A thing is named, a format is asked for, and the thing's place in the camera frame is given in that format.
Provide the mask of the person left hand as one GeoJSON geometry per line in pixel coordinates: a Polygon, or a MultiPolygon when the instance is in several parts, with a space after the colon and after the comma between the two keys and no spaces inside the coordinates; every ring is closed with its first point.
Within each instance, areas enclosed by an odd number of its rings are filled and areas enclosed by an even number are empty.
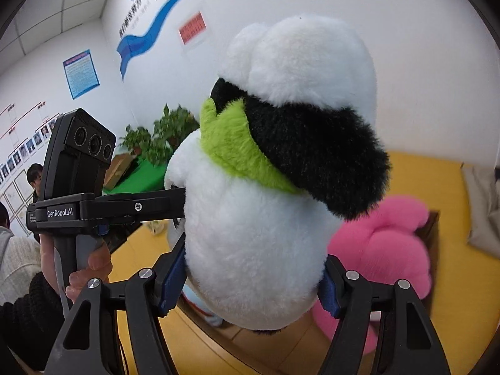
{"type": "MultiPolygon", "coordinates": [[[[51,287],[58,292],[53,238],[47,234],[40,234],[40,246],[43,276],[51,287]]],[[[76,301],[81,290],[87,286],[87,282],[90,279],[99,278],[101,281],[107,282],[108,275],[112,272],[112,269],[111,254],[108,247],[103,244],[89,255],[87,266],[84,269],[69,275],[69,285],[65,288],[65,295],[71,301],[76,301]]]]}

